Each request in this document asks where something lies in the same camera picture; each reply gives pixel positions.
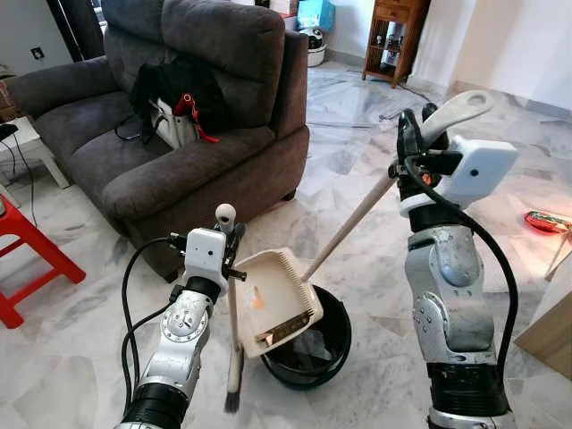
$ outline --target sofa armrest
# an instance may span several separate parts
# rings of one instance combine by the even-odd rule
[[[6,82],[13,102],[34,118],[60,105],[119,89],[105,56],[34,71]]]
[[[270,127],[282,139],[306,123],[307,35],[286,32],[284,61]]]

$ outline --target wooden cabinet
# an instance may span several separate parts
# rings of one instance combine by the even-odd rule
[[[375,0],[362,73],[395,88],[411,73],[430,0]]]

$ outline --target marble floor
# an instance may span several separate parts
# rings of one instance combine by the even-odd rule
[[[426,93],[440,103],[439,94]],[[455,129],[466,137],[505,139],[519,150],[517,163],[487,199],[468,212],[506,252],[520,286],[515,335],[527,327],[547,283],[543,276],[559,238],[539,235],[522,222],[531,208],[572,211],[572,123],[525,110],[522,100],[495,93],[489,113]],[[309,71],[307,168],[297,199],[280,203],[248,225],[240,255],[288,246],[313,258],[393,157],[397,120],[424,99],[401,88],[360,79],[358,70],[326,63]],[[29,215],[25,175],[11,185]],[[395,189],[381,200],[315,276],[343,300],[353,342],[346,365],[325,386],[290,391],[258,359],[248,360],[240,412],[223,413],[230,328],[222,299],[184,428],[425,428],[430,405],[425,363],[410,320],[411,293],[403,272],[410,234],[398,214]],[[0,427],[6,429],[107,429],[119,421],[123,380],[119,358],[124,335],[120,285],[133,247],[120,237],[77,186],[58,189],[38,171],[39,227],[82,266],[87,279],[56,279],[25,299],[27,319],[17,330],[0,326]],[[477,242],[485,263],[485,295],[499,344],[508,307],[501,270]],[[4,294],[45,266],[22,248],[0,260]],[[171,288],[143,262],[130,280],[134,318],[158,308]],[[138,334],[141,359],[156,344],[157,325]],[[520,429],[572,427],[572,383],[512,345],[506,368],[509,402]]]

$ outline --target dark gray sofa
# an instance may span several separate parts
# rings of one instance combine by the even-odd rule
[[[56,159],[117,231],[135,246],[214,223],[228,202],[246,222],[298,186],[306,157],[307,38],[279,14],[212,0],[107,0],[105,56],[9,80],[15,103],[36,120]],[[175,151],[155,136],[122,141],[128,92],[143,63],[178,53],[212,65],[237,129],[216,144]],[[144,253],[168,280],[174,252]]]

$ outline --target red plastic stool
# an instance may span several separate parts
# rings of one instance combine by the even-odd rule
[[[36,280],[18,290],[10,298],[0,293],[0,318],[10,328],[17,328],[24,319],[14,306],[60,274],[74,283],[86,278],[86,274],[73,263],[57,246],[42,234],[10,202],[0,195],[0,236],[14,234],[19,238],[0,249],[0,257],[26,243],[36,250],[53,268]]]

